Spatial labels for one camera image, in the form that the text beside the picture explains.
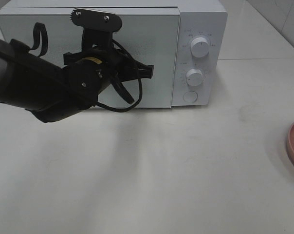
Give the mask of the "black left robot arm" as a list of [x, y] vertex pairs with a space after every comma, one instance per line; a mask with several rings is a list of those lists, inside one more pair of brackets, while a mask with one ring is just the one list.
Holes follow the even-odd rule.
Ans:
[[124, 82], [152, 78], [153, 65], [135, 60], [119, 43], [65, 53], [64, 67], [30, 52], [26, 44], [0, 39], [0, 103], [23, 108], [49, 123], [99, 106], [127, 112], [134, 99]]

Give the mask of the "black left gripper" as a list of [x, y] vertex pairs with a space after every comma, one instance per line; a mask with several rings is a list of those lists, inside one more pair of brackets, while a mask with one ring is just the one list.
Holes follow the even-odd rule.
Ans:
[[[122, 80], [137, 80], [136, 69], [125, 50], [114, 47], [113, 33], [84, 29], [81, 52], [63, 55], [63, 82], [67, 96], [97, 98], [112, 85], [125, 102], [134, 103]], [[152, 78], [154, 65], [138, 61], [135, 64], [140, 78]]]

